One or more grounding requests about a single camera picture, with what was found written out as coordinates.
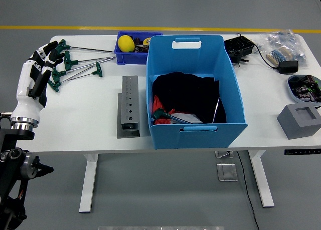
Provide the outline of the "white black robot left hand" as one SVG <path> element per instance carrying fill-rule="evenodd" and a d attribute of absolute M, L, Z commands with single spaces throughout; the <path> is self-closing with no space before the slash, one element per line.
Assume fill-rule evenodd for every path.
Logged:
<path fill-rule="evenodd" d="M 18 104 L 12 120 L 19 117 L 40 121 L 40 111 L 46 106 L 46 88 L 52 70 L 63 62 L 64 54 L 57 51 L 58 42 L 50 42 L 33 52 L 23 63 L 18 88 Z"/>

